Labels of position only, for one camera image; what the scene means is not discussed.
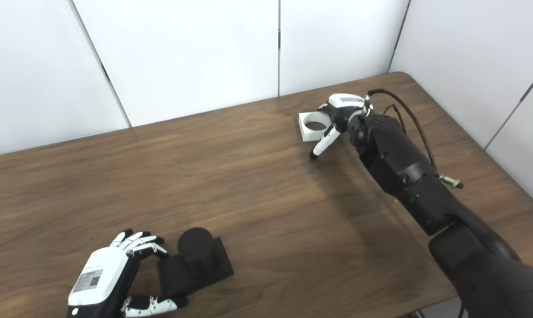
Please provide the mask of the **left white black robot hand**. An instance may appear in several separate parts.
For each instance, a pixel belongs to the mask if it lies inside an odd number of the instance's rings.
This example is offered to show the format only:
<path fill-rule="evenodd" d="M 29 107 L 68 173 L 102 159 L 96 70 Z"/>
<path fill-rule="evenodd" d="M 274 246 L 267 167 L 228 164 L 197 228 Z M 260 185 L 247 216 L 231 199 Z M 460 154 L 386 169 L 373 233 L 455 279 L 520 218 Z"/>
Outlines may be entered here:
<path fill-rule="evenodd" d="M 91 253 L 67 299 L 68 318 L 147 318 L 188 305 L 184 296 L 133 296 L 129 290 L 141 261 L 169 257 L 163 238 L 126 229 Z"/>

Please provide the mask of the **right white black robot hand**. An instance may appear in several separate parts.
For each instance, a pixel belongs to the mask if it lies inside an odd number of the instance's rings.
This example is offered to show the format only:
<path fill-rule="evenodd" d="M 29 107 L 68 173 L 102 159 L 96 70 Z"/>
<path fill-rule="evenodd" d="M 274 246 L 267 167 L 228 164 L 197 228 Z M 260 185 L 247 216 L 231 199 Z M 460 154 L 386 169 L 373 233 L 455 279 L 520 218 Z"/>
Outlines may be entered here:
<path fill-rule="evenodd" d="M 327 148 L 334 143 L 349 127 L 349 121 L 354 115 L 367 116 L 373 110 L 368 96 L 361 97 L 349 93 L 334 93 L 326 103 L 319 106 L 317 111 L 326 114 L 331 124 L 321 137 L 320 141 L 310 151 L 309 157 L 317 159 Z"/>

